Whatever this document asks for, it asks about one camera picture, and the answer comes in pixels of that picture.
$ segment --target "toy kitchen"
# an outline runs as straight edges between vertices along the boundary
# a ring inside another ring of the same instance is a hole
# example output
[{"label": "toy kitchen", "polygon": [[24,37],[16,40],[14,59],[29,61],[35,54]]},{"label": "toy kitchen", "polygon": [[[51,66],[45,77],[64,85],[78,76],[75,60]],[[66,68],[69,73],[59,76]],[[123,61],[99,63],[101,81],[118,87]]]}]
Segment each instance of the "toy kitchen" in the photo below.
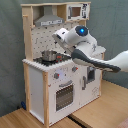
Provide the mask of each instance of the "toy kitchen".
[{"label": "toy kitchen", "polygon": [[[86,26],[90,2],[22,4],[26,107],[46,128],[101,95],[102,71],[75,64],[52,34]],[[93,58],[103,59],[97,46]]]}]

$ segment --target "control knob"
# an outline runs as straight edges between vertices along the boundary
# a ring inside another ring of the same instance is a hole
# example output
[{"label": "control knob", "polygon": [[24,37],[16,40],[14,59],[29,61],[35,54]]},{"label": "control knob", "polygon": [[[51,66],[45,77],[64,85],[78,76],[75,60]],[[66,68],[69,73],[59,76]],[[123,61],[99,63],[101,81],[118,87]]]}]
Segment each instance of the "control knob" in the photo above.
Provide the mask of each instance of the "control knob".
[{"label": "control knob", "polygon": [[77,67],[73,67],[72,71],[75,72],[78,68]]},{"label": "control knob", "polygon": [[58,79],[59,78],[59,74],[58,73],[55,73],[54,74],[54,78]]}]

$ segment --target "stovetop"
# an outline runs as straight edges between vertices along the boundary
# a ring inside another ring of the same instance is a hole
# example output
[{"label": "stovetop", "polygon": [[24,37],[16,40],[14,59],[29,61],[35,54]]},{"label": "stovetop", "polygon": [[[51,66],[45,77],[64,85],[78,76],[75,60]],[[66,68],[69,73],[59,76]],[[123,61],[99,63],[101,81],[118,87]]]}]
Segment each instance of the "stovetop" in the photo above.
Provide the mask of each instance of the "stovetop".
[{"label": "stovetop", "polygon": [[54,64],[62,63],[64,61],[67,61],[67,60],[71,59],[70,56],[63,55],[63,54],[60,54],[60,55],[62,56],[61,60],[60,59],[56,59],[54,61],[45,61],[45,60],[42,59],[42,57],[40,57],[40,58],[34,59],[34,62],[37,62],[37,63],[40,63],[42,65],[45,65],[45,66],[49,67],[49,66],[52,66]]}]

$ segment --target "wooden table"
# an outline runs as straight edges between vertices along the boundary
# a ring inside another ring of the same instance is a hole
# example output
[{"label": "wooden table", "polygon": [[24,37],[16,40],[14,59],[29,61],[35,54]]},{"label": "wooden table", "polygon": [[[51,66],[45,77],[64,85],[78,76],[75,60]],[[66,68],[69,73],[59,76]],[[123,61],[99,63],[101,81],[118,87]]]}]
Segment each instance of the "wooden table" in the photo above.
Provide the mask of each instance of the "wooden table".
[{"label": "wooden table", "polygon": [[[23,109],[16,110],[0,118],[0,128],[44,128],[44,125]],[[52,125],[50,128],[81,128],[69,118]]]},{"label": "wooden table", "polygon": [[71,116],[87,128],[115,128],[128,118],[128,89],[102,81],[102,96]]}]

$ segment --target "gray wall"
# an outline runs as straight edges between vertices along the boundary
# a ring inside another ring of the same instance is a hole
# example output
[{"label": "gray wall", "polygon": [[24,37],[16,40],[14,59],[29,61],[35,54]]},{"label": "gray wall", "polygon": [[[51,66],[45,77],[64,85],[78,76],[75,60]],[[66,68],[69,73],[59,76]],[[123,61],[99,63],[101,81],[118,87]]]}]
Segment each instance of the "gray wall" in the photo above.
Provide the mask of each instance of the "gray wall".
[{"label": "gray wall", "polygon": [[[78,0],[55,0],[54,2]],[[14,111],[25,101],[22,59],[24,37],[20,4],[53,2],[53,0],[0,1],[0,116]],[[107,51],[105,60],[128,48],[128,0],[91,0],[87,27],[98,44]],[[104,72],[103,78],[128,88],[128,73]]]}]

